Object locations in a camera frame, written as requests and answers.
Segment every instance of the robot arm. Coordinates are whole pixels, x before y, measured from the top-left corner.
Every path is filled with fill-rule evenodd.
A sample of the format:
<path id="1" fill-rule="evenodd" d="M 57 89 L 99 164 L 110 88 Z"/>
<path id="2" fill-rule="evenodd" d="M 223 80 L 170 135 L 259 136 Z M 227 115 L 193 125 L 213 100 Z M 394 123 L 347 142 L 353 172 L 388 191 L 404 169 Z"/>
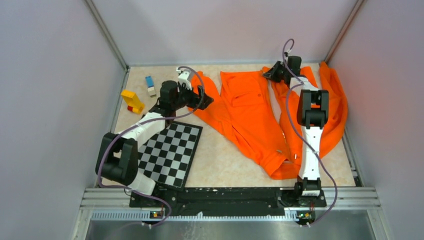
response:
<path id="1" fill-rule="evenodd" d="M 319 155 L 321 135 L 324 125 L 329 118 L 329 93 L 318 89 L 300 74 L 302 59 L 299 56 L 289 56 L 287 66 L 302 81 L 302 85 L 293 89 L 299 96 L 296 120 L 300 125 L 302 137 Z M 268 80 L 284 83 L 292 88 L 301 82 L 278 61 L 263 76 Z M 322 193 L 319 161 L 315 152 L 306 144 L 302 145 L 302 164 L 298 174 L 299 182 L 295 189 L 300 190 L 301 196 L 318 197 Z"/>
<path id="2" fill-rule="evenodd" d="M 178 82 L 172 80 L 164 81 L 161 85 L 160 97 L 157 99 L 156 104 L 141 120 L 133 124 L 133 126 L 137 125 L 137 127 L 125 133 L 112 146 L 104 162 L 101 177 L 128 186 L 143 194 L 152 194 L 156 183 L 139 170 L 138 149 L 153 135 L 168 127 L 173 120 L 155 120 L 142 125 L 141 123 L 149 119 L 175 117 L 176 111 L 185 106 L 190 108 L 198 106 L 199 110 L 204 110 L 214 101 L 205 94 L 201 86 L 197 87 L 199 94 L 193 91 L 190 83 L 193 77 L 192 72 L 177 71 L 179 73 Z M 109 132 L 104 135 L 95 168 L 96 174 L 99 171 L 100 162 L 107 147 L 118 134 Z"/>

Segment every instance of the white wall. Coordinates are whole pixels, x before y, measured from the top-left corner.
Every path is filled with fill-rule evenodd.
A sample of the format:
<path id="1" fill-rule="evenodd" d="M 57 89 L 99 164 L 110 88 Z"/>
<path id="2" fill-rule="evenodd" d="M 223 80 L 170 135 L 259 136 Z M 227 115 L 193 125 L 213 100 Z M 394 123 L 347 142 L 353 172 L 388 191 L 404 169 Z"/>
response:
<path id="1" fill-rule="evenodd" d="M 424 1 L 368 1 L 330 66 L 349 104 L 348 132 L 394 239 L 424 228 Z"/>
<path id="2" fill-rule="evenodd" d="M 325 58 L 356 0 L 95 0 L 129 65 Z"/>
<path id="3" fill-rule="evenodd" d="M 1 1 L 0 239 L 71 237 L 123 77 L 84 1 Z"/>

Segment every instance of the checkerboard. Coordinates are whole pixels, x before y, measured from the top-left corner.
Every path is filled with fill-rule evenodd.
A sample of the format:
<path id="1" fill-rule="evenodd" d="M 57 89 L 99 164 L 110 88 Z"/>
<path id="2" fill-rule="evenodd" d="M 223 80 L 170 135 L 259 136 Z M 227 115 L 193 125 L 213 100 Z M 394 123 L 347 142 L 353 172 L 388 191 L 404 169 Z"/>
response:
<path id="1" fill-rule="evenodd" d="M 201 133 L 201 126 L 174 121 L 138 149 L 138 167 L 156 182 L 182 190 Z"/>

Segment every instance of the yellow toy block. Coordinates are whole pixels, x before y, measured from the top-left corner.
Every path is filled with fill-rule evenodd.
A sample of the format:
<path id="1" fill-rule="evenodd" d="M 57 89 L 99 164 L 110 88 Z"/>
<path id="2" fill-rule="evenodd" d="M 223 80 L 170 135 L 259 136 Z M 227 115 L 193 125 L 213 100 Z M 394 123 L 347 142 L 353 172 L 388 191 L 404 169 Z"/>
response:
<path id="1" fill-rule="evenodd" d="M 145 105 L 140 101 L 139 97 L 135 92 L 123 90 L 120 95 L 128 105 L 126 109 L 136 114 L 141 114 L 143 112 Z"/>

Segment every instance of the black mounting plate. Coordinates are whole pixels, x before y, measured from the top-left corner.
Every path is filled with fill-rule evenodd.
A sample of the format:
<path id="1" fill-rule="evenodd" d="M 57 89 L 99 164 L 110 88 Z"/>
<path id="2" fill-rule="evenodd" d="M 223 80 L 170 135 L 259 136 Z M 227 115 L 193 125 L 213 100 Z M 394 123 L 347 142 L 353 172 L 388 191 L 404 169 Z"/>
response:
<path id="1" fill-rule="evenodd" d="M 326 207 L 325 198 L 299 196 L 280 187 L 185 187 L 176 191 L 157 185 L 152 196 L 167 201 L 172 216 L 283 216 L 287 207 Z M 159 201 L 131 194 L 131 208 L 166 207 Z"/>

